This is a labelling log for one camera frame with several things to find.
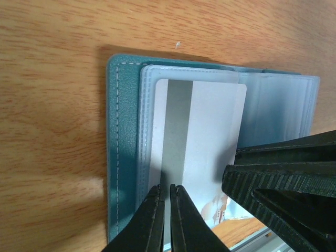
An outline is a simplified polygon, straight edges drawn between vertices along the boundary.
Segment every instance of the wood grain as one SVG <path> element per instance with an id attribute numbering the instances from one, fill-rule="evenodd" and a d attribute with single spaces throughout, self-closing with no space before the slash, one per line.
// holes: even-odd
<path id="1" fill-rule="evenodd" d="M 336 128 L 335 23 L 333 0 L 0 1 L 2 250 L 105 246 L 111 55 L 318 75 L 319 133 Z M 232 246 L 261 227 L 236 220 L 215 233 Z"/>

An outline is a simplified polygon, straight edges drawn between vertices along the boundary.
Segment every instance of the teal card holder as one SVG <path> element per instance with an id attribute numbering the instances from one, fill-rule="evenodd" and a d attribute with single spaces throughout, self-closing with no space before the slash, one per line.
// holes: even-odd
<path id="1" fill-rule="evenodd" d="M 108 241 L 125 228 L 135 212 L 139 83 L 141 69 L 148 65 L 297 74 L 136 55 L 111 57 L 106 78 Z"/>

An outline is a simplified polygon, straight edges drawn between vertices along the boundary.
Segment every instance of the card holder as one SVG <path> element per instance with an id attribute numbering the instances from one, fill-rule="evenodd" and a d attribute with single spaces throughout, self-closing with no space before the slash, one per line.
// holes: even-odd
<path id="1" fill-rule="evenodd" d="M 320 78 L 276 73 L 239 73 L 247 87 L 238 147 L 308 136 Z"/>
<path id="2" fill-rule="evenodd" d="M 139 82 L 141 69 L 148 65 L 297 74 L 136 55 L 113 56 L 107 64 L 106 77 L 108 241 L 123 230 L 135 212 Z M 307 93 L 314 93 L 317 88 L 307 89 Z M 316 97 L 312 96 L 308 111 L 314 111 Z M 304 134 L 309 134 L 312 112 L 308 113 Z"/>

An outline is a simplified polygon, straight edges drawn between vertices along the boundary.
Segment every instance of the white card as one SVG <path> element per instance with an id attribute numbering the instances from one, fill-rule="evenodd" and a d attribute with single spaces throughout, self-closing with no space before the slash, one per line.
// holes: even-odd
<path id="1" fill-rule="evenodd" d="M 245 95 L 246 86 L 236 83 L 162 79 L 156 84 L 149 188 L 182 184 L 209 227 L 224 219 L 222 175 L 234 162 Z M 170 217 L 169 199 L 165 205 Z"/>

